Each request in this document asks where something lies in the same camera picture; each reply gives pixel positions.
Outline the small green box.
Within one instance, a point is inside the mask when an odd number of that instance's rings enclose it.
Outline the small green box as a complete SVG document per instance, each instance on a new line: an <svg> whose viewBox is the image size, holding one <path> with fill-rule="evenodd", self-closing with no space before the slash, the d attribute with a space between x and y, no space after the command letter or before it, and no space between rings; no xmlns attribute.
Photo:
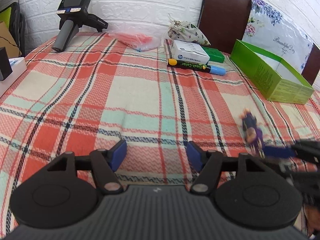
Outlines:
<svg viewBox="0 0 320 240"><path fill-rule="evenodd" d="M208 54L210 61L224 63L225 56L218 49L205 46L202 46L202 48Z"/></svg>

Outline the plastic bag pink items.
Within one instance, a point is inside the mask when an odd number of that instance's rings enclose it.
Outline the plastic bag pink items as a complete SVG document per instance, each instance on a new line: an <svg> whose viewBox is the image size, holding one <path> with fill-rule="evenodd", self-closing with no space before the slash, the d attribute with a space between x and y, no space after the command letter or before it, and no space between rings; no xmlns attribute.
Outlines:
<svg viewBox="0 0 320 240"><path fill-rule="evenodd" d="M127 45L136 51L149 51L158 48L161 40L157 37L143 33L128 33L125 31L113 31L108 33L110 37Z"/></svg>

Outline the purple figure keychain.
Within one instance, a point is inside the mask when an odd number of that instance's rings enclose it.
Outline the purple figure keychain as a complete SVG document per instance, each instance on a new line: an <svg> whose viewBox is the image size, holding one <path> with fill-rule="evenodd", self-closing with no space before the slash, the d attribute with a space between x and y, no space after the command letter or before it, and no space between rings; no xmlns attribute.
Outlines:
<svg viewBox="0 0 320 240"><path fill-rule="evenodd" d="M257 125L256 117L249 109L245 108L240 114L240 119L242 120L242 129L245 133L245 141L247 145L250 147L252 152L263 158L263 148L265 146L263 141L263 132Z"/></svg>

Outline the white box with black block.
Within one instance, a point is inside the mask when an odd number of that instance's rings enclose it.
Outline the white box with black block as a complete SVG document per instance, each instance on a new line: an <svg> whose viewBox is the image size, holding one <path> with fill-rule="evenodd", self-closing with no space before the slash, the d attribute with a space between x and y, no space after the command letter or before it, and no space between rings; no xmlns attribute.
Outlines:
<svg viewBox="0 0 320 240"><path fill-rule="evenodd" d="M5 47L1 47L0 97L27 70L24 57L9 59Z"/></svg>

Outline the plaid red green bedspread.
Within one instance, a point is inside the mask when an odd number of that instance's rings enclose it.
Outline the plaid red green bedspread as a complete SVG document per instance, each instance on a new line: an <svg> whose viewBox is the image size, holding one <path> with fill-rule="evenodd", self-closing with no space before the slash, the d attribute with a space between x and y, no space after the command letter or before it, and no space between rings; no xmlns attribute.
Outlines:
<svg viewBox="0 0 320 240"><path fill-rule="evenodd" d="M187 142L233 157L250 150L244 109L266 144L319 139L319 92L304 105L267 101L229 59L218 76L169 68L167 48L137 52L107 34L79 33L63 53L52 44L25 57L27 70L1 97L1 236L17 224L12 191L65 151L124 139L123 184L190 185Z"/></svg>

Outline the dark brown headboard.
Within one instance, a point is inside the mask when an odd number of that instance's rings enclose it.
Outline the dark brown headboard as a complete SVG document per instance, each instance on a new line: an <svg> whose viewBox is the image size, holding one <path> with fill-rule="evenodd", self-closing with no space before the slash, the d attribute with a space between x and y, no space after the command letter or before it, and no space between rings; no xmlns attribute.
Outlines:
<svg viewBox="0 0 320 240"><path fill-rule="evenodd" d="M313 87L319 86L319 0L262 0L311 38L313 48L301 74ZM236 40L242 40L251 0L203 0L198 26L212 47L230 53Z"/></svg>

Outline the large green open box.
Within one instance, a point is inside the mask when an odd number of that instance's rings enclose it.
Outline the large green open box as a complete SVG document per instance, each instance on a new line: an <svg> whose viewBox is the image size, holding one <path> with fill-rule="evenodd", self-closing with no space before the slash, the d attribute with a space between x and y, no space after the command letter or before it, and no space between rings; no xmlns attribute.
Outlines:
<svg viewBox="0 0 320 240"><path fill-rule="evenodd" d="M306 104L314 89L282 57L236 40L230 59L268 101Z"/></svg>

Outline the cardboard piece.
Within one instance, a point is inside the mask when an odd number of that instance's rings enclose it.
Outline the cardboard piece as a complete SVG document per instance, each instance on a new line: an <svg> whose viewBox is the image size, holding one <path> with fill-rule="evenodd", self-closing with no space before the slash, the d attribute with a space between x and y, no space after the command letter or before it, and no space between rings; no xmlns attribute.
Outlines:
<svg viewBox="0 0 320 240"><path fill-rule="evenodd" d="M21 56L21 52L4 22L0 23L0 47L5 47L8 58Z"/></svg>

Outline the white HP box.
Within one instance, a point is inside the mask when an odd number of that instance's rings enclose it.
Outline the white HP box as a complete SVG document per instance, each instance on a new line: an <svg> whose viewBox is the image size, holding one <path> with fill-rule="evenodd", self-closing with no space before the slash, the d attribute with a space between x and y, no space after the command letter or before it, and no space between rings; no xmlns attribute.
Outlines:
<svg viewBox="0 0 320 240"><path fill-rule="evenodd" d="M207 64L209 55L196 43L173 40L171 45L172 58L176 60Z"/></svg>

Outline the floral drawstring pouch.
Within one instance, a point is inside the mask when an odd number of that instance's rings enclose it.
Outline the floral drawstring pouch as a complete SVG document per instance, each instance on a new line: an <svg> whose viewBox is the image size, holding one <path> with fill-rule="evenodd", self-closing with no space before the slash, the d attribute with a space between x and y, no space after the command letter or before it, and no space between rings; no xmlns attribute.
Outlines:
<svg viewBox="0 0 320 240"><path fill-rule="evenodd" d="M176 20L168 14L169 26L162 36L161 44L164 44L166 39L179 40L183 42L196 43L201 46L210 46L208 38L200 29L188 21Z"/></svg>

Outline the floral Beautiful Day pillow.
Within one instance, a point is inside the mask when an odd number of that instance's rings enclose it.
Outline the floral Beautiful Day pillow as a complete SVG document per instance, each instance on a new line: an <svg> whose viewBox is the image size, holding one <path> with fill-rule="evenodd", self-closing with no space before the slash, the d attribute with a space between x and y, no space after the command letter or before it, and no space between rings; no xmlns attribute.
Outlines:
<svg viewBox="0 0 320 240"><path fill-rule="evenodd" d="M291 18L262 0L251 0L242 40L282 57L299 73L313 48L311 38Z"/></svg>

